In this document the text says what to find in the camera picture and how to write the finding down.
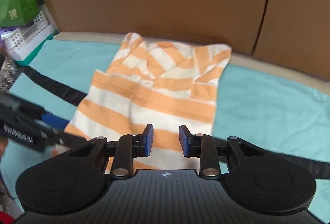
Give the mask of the orange white striped shirt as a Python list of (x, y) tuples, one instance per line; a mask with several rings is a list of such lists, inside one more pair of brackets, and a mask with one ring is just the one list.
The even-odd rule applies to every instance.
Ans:
[(107, 70), (94, 72), (65, 132), (115, 141), (152, 124), (151, 155), (136, 158), (135, 168), (198, 169), (199, 160), (182, 153), (179, 127), (211, 134), (219, 80), (231, 53), (225, 44), (149, 43), (129, 33)]

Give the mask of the white perforated basket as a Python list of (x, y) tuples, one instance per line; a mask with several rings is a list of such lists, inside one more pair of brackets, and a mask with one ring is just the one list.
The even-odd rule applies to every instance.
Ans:
[(32, 26), (17, 28), (1, 35), (7, 54), (18, 65), (28, 66), (44, 43), (58, 33), (48, 8), (45, 5), (39, 8), (41, 11), (34, 18)]

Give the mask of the teal cloth mat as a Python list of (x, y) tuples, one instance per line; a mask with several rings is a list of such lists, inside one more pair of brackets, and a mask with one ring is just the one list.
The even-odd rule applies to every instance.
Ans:
[[(105, 71), (119, 44), (48, 40), (30, 63), (39, 73), (87, 93), (96, 69)], [(10, 92), (70, 120), (75, 106), (22, 73)], [(237, 135), (264, 149), (329, 162), (329, 95), (315, 88), (228, 64), (220, 78), (213, 134)], [(16, 198), (18, 176), (51, 157), (9, 141), (1, 159), (6, 187)], [(309, 210), (329, 223), (329, 180), (317, 179)]]

